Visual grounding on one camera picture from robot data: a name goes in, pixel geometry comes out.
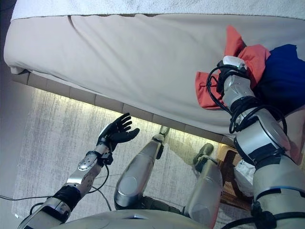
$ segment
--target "floor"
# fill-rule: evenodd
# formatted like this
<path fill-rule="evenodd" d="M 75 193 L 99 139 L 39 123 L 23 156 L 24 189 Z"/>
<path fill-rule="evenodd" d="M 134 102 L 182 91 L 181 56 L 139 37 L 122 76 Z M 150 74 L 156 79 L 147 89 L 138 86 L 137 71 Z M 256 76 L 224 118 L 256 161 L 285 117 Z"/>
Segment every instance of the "floor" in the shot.
<path fill-rule="evenodd" d="M 2 0 L 1 9 L 12 5 L 14 0 Z M 31 108 L 29 86 L 11 81 L 9 67 L 3 60 L 5 36 L 10 25 L 13 8 L 0 13 L 0 194 L 12 197 L 17 163 L 20 157 L 21 139 L 28 112 Z M 11 201 L 0 199 L 0 229 L 17 228 L 20 219 L 11 213 Z"/>

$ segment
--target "robot forearm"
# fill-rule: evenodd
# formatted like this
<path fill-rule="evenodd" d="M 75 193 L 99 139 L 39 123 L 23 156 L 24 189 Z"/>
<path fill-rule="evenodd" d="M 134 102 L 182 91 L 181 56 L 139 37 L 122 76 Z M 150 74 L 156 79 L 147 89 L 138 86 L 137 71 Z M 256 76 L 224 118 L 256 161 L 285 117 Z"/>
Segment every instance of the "robot forearm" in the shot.
<path fill-rule="evenodd" d="M 109 149 L 105 145 L 98 145 L 95 150 L 89 151 L 62 188 L 18 228 L 47 229 L 66 222 L 77 203 L 92 188 L 94 179 L 103 167 L 103 155 L 109 156 Z"/>

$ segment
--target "blue cloth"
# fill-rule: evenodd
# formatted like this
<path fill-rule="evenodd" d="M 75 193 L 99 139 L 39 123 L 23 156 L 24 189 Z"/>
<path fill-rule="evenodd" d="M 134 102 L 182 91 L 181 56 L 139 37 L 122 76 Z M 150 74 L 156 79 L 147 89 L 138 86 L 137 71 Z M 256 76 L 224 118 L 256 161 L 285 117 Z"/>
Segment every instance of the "blue cloth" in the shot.
<path fill-rule="evenodd" d="M 305 62 L 298 59 L 296 46 L 292 44 L 270 53 L 254 94 L 286 115 L 305 104 Z"/>

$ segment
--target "beige bed sheet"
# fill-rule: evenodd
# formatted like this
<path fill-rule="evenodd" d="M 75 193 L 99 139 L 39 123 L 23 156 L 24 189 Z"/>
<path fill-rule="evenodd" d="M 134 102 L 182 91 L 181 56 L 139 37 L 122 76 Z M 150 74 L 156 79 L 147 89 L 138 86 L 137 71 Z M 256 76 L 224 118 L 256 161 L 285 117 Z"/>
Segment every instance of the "beige bed sheet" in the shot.
<path fill-rule="evenodd" d="M 13 73 L 28 69 L 50 74 L 145 111 L 227 135 L 230 116 L 198 105 L 194 79 L 196 71 L 209 72 L 222 58 L 228 24 L 248 45 L 259 43 L 271 50 L 292 43 L 299 58 L 305 59 L 303 20 L 200 14 L 13 20 L 4 57 Z M 288 132 L 300 151 L 304 110 L 297 117 L 288 124 Z"/>

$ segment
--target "robot leg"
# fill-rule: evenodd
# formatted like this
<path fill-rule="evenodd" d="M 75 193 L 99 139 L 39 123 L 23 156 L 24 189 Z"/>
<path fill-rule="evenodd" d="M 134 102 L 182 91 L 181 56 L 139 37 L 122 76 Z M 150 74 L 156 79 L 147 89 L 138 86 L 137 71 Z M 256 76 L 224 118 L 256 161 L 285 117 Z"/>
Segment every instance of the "robot leg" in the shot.
<path fill-rule="evenodd" d="M 161 157 L 163 142 L 168 131 L 169 128 L 162 126 L 160 133 L 155 135 L 129 163 L 116 185 L 114 193 L 116 209 L 129 208 L 141 201 L 154 161 Z"/>
<path fill-rule="evenodd" d="M 197 184 L 184 208 L 183 214 L 191 219 L 213 228 L 216 222 L 223 190 L 223 179 L 217 162 L 209 156 Z"/>

